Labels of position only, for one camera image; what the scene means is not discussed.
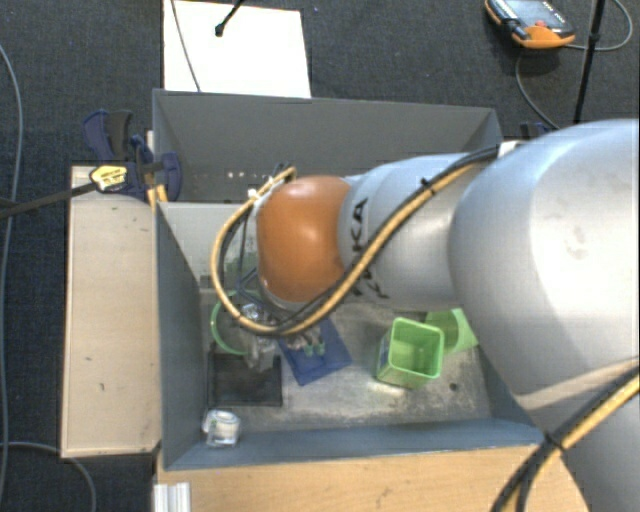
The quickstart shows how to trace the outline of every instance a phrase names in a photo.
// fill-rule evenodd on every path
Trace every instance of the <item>black stand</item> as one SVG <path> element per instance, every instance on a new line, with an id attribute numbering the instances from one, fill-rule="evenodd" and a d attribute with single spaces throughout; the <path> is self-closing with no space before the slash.
<path id="1" fill-rule="evenodd" d="M 589 83 L 589 73 L 591 72 L 591 63 L 593 55 L 596 51 L 596 43 L 600 39 L 600 23 L 604 13 L 605 0 L 597 0 L 596 8 L 593 12 L 591 20 L 591 31 L 589 32 L 589 44 L 584 59 L 584 67 L 582 68 L 582 78 L 580 80 L 580 92 L 578 93 L 578 102 L 576 103 L 576 112 L 573 116 L 574 124 L 578 124 L 582 120 L 582 106 L 584 105 L 584 96 L 587 92 L 587 84 Z"/>
<path id="2" fill-rule="evenodd" d="M 224 20 L 222 20 L 222 23 L 216 26 L 216 37 L 222 37 L 222 35 L 224 34 L 225 25 L 233 17 L 236 11 L 240 9 L 240 6 L 244 3 L 244 1 L 245 0 L 236 0 L 236 3 L 234 4 L 233 9 L 231 9 L 231 12 L 227 14 L 227 17 Z"/>

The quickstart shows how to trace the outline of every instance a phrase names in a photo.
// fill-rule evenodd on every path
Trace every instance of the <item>wooden table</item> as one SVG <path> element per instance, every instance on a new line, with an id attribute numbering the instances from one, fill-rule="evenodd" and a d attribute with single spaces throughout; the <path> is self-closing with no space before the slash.
<path id="1" fill-rule="evenodd" d="M 534 446 L 306 464 L 165 472 L 191 484 L 193 512 L 488 511 Z M 586 512 L 564 464 L 554 463 L 530 495 L 530 512 Z"/>

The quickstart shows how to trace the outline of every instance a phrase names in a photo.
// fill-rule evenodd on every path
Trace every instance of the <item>orange device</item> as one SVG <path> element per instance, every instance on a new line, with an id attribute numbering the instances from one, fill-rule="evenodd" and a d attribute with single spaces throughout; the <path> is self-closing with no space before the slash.
<path id="1" fill-rule="evenodd" d="M 575 32 L 564 14 L 548 0 L 485 0 L 489 17 L 525 48 L 559 48 L 575 39 Z"/>

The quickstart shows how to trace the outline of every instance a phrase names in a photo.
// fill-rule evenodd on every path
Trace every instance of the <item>white paper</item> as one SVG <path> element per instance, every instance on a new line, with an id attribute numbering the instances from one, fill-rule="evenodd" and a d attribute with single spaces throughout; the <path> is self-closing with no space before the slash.
<path id="1" fill-rule="evenodd" d="M 224 36 L 215 27 L 231 5 L 176 1 L 189 59 L 203 92 L 310 98 L 298 11 L 241 7 Z M 164 87 L 196 91 L 171 2 L 164 0 Z"/>

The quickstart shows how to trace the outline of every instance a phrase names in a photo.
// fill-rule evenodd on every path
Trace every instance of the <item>wooden board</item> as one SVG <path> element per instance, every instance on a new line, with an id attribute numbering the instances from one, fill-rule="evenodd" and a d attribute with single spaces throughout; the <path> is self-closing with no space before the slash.
<path id="1" fill-rule="evenodd" d="M 193 512 L 488 511 L 534 446 L 308 464 L 165 472 L 158 483 L 191 483 Z M 554 463 L 529 512 L 586 512 L 566 467 Z"/>
<path id="2" fill-rule="evenodd" d="M 87 183 L 90 169 L 74 167 L 73 186 Z M 64 457 L 151 452 L 160 439 L 152 219 L 131 197 L 71 201 Z"/>

